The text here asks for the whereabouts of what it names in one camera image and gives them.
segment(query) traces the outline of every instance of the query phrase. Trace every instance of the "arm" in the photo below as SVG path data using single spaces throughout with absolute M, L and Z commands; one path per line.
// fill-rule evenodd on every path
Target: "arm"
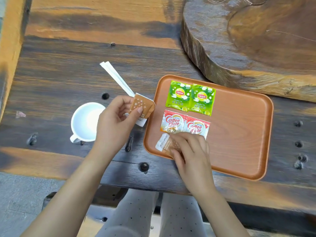
M 203 136 L 181 132 L 172 135 L 183 157 L 173 150 L 179 174 L 196 198 L 217 237 L 249 237 L 224 197 L 216 190 L 210 164 L 210 149 Z
M 126 118 L 124 113 L 129 111 L 132 101 L 132 97 L 118 96 L 101 113 L 90 153 L 22 237 L 77 236 L 105 169 L 126 143 L 143 111 L 135 109 Z

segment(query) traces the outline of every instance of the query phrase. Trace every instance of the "wooden table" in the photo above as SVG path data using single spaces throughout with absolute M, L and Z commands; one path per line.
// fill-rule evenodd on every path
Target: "wooden table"
M 107 106 L 124 94 L 102 61 L 110 61 L 134 92 L 150 98 L 166 74 L 206 80 L 181 46 L 184 0 L 33 0 L 30 11 L 23 11 L 28 3 L 9 0 L 2 29 L 2 111 L 11 90 L 0 125 L 0 171 L 55 179 L 73 173 L 92 147 L 69 141 L 73 112 L 86 102 Z M 108 100 L 101 98 L 105 92 Z M 266 176 L 252 182 L 215 172 L 215 184 L 230 202 L 316 214 L 316 104 L 271 99 Z M 18 118 L 17 111 L 26 117 Z M 37 142 L 27 145 L 34 133 Z M 101 183 L 188 194 L 174 161 L 144 150 L 144 128 L 136 126 L 133 135 L 132 151 L 119 151 Z M 306 162 L 298 160 L 305 156 Z M 143 162 L 147 172 L 140 171 Z

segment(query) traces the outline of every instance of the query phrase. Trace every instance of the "lipton tea bag packet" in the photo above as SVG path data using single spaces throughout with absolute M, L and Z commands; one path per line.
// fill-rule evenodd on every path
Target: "lipton tea bag packet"
M 209 122 L 187 116 L 186 125 L 184 126 L 183 131 L 190 132 L 192 134 L 202 135 L 206 139 L 207 133 L 209 132 L 209 127 Z
M 162 134 L 156 144 L 156 149 L 162 151 L 163 153 L 166 153 L 171 158 L 173 158 L 173 153 L 171 152 L 172 149 L 177 150 L 179 151 L 179 153 L 181 153 L 181 149 L 178 143 L 170 138 L 170 135 L 167 133 Z
M 216 90 L 198 84 L 192 85 L 189 111 L 210 116 L 212 114 Z
M 192 85 L 172 80 L 166 101 L 166 107 L 188 111 Z
M 156 104 L 153 100 L 136 93 L 129 113 L 138 107 L 142 107 L 143 112 L 137 119 L 136 124 L 143 127 L 150 114 L 154 111 Z
M 178 133 L 183 131 L 187 115 L 165 110 L 160 126 L 160 131 Z

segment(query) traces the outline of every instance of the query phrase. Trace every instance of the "white pants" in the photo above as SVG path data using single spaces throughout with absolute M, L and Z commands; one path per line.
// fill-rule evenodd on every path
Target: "white pants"
M 129 189 L 96 237 L 148 237 L 157 198 L 157 192 Z M 160 214 L 160 237 L 206 237 L 194 197 L 164 193 Z

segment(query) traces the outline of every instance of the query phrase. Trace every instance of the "rectangular plastic tray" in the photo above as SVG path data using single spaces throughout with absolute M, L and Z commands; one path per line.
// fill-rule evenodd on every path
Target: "rectangular plastic tray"
M 165 107 L 172 80 L 216 89 L 212 115 Z M 170 159 L 156 150 L 155 145 L 163 134 L 160 125 L 164 110 L 171 110 L 211 123 L 206 140 L 214 171 L 249 180 L 259 180 L 265 175 L 273 116 L 273 103 L 268 96 L 166 75 L 158 82 L 154 102 L 156 108 L 149 117 L 144 136 L 144 147 L 150 154 Z

